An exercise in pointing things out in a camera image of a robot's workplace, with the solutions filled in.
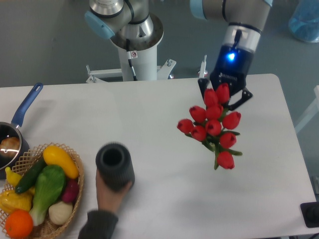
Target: red radish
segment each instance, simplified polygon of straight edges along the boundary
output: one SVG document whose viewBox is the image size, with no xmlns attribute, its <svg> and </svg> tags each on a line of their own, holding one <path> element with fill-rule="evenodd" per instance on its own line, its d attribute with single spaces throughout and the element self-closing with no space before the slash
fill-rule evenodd
<svg viewBox="0 0 319 239">
<path fill-rule="evenodd" d="M 72 203 L 79 194 L 79 185 L 78 182 L 74 179 L 70 179 L 65 187 L 65 190 L 62 194 L 62 201 L 65 203 Z"/>
</svg>

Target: blue led light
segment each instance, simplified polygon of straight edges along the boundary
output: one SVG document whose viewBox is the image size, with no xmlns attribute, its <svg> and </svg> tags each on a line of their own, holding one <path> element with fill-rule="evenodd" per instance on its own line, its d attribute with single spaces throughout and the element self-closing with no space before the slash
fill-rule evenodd
<svg viewBox="0 0 319 239">
<path fill-rule="evenodd" d="M 234 61 L 234 59 L 235 59 L 235 53 L 229 53 L 229 54 L 227 55 L 227 59 L 228 59 L 229 61 Z"/>
</svg>

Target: red tulip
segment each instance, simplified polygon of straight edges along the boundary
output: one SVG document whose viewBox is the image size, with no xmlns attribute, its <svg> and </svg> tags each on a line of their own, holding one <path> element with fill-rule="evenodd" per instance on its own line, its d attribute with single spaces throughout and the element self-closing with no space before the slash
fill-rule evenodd
<svg viewBox="0 0 319 239">
<path fill-rule="evenodd" d="M 240 118 L 241 114 L 239 112 L 232 112 L 223 119 L 223 126 L 227 129 L 234 129 L 238 126 Z"/>
<path fill-rule="evenodd" d="M 206 130 L 204 129 L 203 126 L 200 126 L 200 125 L 195 126 L 195 127 L 190 131 L 190 133 L 191 133 L 191 136 L 192 136 L 194 139 L 196 139 L 196 140 L 198 140 L 198 141 L 200 141 L 200 142 L 202 142 L 202 141 L 204 141 L 204 140 L 206 139 Z"/>
<path fill-rule="evenodd" d="M 208 120 L 217 120 L 221 117 L 224 107 L 220 104 L 213 105 L 206 110 L 206 118 Z"/>
<path fill-rule="evenodd" d="M 221 132 L 221 124 L 218 120 L 212 119 L 206 123 L 205 129 L 210 135 L 217 136 Z"/>
<path fill-rule="evenodd" d="M 230 148 L 236 143 L 236 135 L 233 133 L 225 133 L 220 137 L 220 145 L 224 148 Z"/>
<path fill-rule="evenodd" d="M 206 119 L 206 110 L 199 106 L 189 109 L 190 115 L 197 123 L 203 123 Z"/>
<path fill-rule="evenodd" d="M 177 128 L 183 133 L 189 133 L 194 128 L 194 125 L 190 119 L 182 119 L 178 122 Z"/>
<path fill-rule="evenodd" d="M 206 89 L 204 93 L 204 103 L 207 107 L 218 103 L 218 97 L 214 89 Z"/>
<path fill-rule="evenodd" d="M 229 87 L 227 83 L 223 83 L 218 86 L 216 90 L 216 95 L 221 104 L 229 101 Z"/>
<path fill-rule="evenodd" d="M 217 163 L 225 169 L 232 169 L 235 167 L 233 156 L 227 152 L 220 152 L 217 157 Z"/>
</svg>

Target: green cucumber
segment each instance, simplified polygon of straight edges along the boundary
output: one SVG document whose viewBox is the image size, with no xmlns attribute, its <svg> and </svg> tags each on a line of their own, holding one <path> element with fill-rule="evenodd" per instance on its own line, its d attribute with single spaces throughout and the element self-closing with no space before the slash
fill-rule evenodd
<svg viewBox="0 0 319 239">
<path fill-rule="evenodd" d="M 32 186 L 35 185 L 36 179 L 39 174 L 47 165 L 41 157 L 31 168 L 23 175 L 18 184 L 15 187 L 15 193 L 20 194 L 28 191 Z"/>
</svg>

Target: person's arm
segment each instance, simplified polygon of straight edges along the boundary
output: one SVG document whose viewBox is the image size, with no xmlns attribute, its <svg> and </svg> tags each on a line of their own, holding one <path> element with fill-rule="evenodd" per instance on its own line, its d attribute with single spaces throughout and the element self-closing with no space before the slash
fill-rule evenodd
<svg viewBox="0 0 319 239">
<path fill-rule="evenodd" d="M 88 213 L 88 221 L 79 233 L 79 239 L 110 239 L 115 225 L 118 222 L 116 212 L 118 211 L 122 199 L 131 187 L 128 183 L 121 191 L 114 192 L 96 171 L 96 192 L 98 210 Z"/>
</svg>

